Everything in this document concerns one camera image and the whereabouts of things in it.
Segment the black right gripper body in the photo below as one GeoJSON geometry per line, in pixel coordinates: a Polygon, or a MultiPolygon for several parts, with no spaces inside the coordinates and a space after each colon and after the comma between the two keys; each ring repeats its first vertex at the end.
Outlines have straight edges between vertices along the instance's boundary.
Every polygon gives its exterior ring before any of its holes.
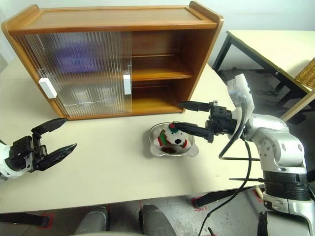
{"type": "Polygon", "coordinates": [[[215,135],[232,134],[233,118],[231,111],[226,107],[219,106],[217,100],[210,102],[209,107],[210,114],[205,123],[205,127],[211,130],[215,135]]]}

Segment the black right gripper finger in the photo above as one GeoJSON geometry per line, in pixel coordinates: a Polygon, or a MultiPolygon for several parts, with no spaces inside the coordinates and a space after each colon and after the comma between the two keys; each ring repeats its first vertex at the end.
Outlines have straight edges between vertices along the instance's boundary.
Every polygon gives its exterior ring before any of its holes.
{"type": "Polygon", "coordinates": [[[202,102],[196,102],[196,101],[185,101],[185,102],[178,103],[178,105],[190,111],[209,112],[212,107],[212,102],[202,103],[202,102]]]}
{"type": "Polygon", "coordinates": [[[204,127],[199,127],[196,124],[187,122],[175,122],[174,126],[187,134],[204,138],[209,143],[212,143],[214,140],[213,131],[204,127]]]}

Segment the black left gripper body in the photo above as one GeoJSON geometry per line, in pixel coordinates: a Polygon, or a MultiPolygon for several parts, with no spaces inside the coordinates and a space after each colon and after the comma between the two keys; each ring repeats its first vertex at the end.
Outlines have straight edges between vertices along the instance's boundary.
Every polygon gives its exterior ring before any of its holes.
{"type": "Polygon", "coordinates": [[[5,164],[14,171],[44,171],[48,169],[44,165],[47,157],[45,145],[41,145],[41,136],[25,136],[13,143],[9,150],[9,157],[5,164]]]}

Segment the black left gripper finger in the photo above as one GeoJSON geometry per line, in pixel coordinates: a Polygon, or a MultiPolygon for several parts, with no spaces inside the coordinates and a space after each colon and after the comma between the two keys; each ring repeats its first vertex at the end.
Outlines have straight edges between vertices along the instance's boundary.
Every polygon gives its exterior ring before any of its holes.
{"type": "Polygon", "coordinates": [[[36,162],[35,170],[45,171],[51,168],[70,155],[76,147],[77,144],[68,145],[44,156],[40,161],[36,162]]]}
{"type": "Polygon", "coordinates": [[[56,118],[56,119],[49,120],[49,121],[33,128],[31,130],[33,144],[35,146],[40,146],[41,135],[43,135],[47,132],[52,132],[52,131],[60,128],[66,122],[67,122],[67,118],[56,118]]]}

